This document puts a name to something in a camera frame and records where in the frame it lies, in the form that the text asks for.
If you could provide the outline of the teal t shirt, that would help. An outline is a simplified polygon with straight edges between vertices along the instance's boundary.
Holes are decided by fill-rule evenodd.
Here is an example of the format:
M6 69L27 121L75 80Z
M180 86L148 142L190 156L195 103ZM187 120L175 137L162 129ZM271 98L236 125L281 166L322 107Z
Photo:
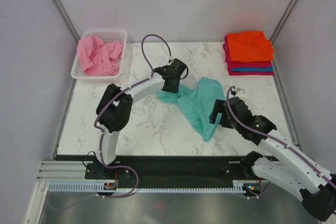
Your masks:
M191 127L202 136L203 141L208 142L218 124L209 122L209 116L213 111L215 101L225 100L222 85L214 79L202 77L197 81L197 88L190 89L180 85L177 93L158 91L158 98L165 103L179 107Z

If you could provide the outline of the white plastic basket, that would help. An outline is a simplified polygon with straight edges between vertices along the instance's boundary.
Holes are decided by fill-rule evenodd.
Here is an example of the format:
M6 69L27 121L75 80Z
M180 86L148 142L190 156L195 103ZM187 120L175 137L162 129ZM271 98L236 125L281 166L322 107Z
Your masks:
M121 43L124 43L122 57L121 57L121 60L119 61L119 67L120 67L119 73L116 76L95 76L95 77L88 76L82 71L78 57L77 57L77 52L76 52L76 56L74 59L72 70L71 70L71 76L74 79L85 80L85 81L95 81L95 82L117 81L120 78L123 72L122 68L125 65L124 62L125 62L125 48L127 44L127 32L124 30L120 30L120 29L90 30L90 31L84 32L80 39L83 39L85 37L89 37L92 35L95 35L98 38L100 38L105 44L114 42L114 41L119 41Z

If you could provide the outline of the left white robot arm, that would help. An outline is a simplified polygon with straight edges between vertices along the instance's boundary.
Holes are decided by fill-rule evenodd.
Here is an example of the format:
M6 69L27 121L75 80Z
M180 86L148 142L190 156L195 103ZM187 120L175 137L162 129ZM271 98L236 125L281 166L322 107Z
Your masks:
M121 130L128 124L132 106L139 100L158 91L177 93L180 81L188 75L188 66L174 59L169 65L152 70L149 77L133 84L119 87L110 84L106 88L96 109L94 127L101 132L96 152L97 173L103 178L111 178L122 165L114 165L116 147Z

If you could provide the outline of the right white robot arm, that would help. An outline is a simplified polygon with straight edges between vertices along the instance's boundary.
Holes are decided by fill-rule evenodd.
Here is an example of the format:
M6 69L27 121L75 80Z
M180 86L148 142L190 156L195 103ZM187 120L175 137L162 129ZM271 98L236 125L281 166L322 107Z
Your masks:
M241 174L248 179L264 178L295 196L314 218L327 221L335 214L335 174L318 165L277 130L263 115L252 115L239 97L217 99L209 116L210 123L235 129L244 139L268 151L278 161L252 151L242 160Z

